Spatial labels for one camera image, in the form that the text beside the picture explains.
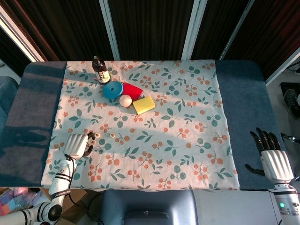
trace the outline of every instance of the gray plastic seat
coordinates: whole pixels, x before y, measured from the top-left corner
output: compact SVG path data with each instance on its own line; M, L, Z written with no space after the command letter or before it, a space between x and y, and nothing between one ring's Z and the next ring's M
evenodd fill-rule
M107 190L103 193L100 218L105 225L198 224L192 190Z

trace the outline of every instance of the robot finger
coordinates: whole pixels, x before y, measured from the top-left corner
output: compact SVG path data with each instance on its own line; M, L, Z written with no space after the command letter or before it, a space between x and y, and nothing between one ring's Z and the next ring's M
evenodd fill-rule
M262 141L259 139L259 137L256 135L256 133L254 132L250 132L251 136L253 137L255 144L256 144L256 148L259 152L259 155L262 155L262 151L264 151L264 147L263 147L263 143Z
M95 135L93 132L88 133L89 139L92 138L93 140L95 139Z
M88 149L87 151L84 152L83 156L88 156L88 155L92 152L93 148L94 148L94 146L91 145L91 146L89 147L89 149Z
M264 174L264 171L263 171L263 170L253 169L249 164L245 164L245 167L246 167L251 173L258 174L258 175L261 175L261 176L266 176L266 175Z
M263 133L263 131L260 128L257 127L256 130L262 140L263 148L265 150L270 150L270 146L268 144L268 139L267 139L266 135Z
M281 150L281 144L280 144L280 142L278 141L276 135L273 134L273 133L270 133L270 136L272 137L272 139L273 139L273 141L274 141L274 144L275 144L275 146L276 146L275 149Z
M268 141L269 141L269 146L272 150L275 150L276 149L276 146L275 146L275 143L274 143L274 140L273 138L271 137L271 135L269 135L267 132L263 132L265 134L265 136L267 137Z

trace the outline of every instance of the white ball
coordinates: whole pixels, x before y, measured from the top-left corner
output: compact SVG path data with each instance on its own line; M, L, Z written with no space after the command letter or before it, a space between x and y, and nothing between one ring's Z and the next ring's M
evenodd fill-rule
M128 107L132 103L132 99L129 95L122 95L119 99L120 105L123 107Z

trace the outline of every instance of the white robotic hand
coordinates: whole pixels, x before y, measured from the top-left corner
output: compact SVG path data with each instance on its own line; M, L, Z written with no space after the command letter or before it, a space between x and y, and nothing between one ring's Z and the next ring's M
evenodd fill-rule
M285 225L300 225L300 206L298 193L289 183L294 175L286 152L281 150L280 142L273 133L267 133L256 128L260 137L250 132L255 140L256 147L262 160L263 170L253 169L250 165L245 167L252 173L266 176L274 184L273 192L282 221Z
M95 144L95 135L71 134L67 140L64 159L55 174L49 189L50 202L43 202L31 209L21 210L0 217L0 225L52 225L60 218L65 195L71 193L70 186L76 168L76 161L88 156Z

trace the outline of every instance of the blue disc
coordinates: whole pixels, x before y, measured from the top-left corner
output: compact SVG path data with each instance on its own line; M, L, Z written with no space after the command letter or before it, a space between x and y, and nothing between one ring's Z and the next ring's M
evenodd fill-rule
M103 96L108 99L116 99L123 92L123 85L119 81L110 81L103 88Z

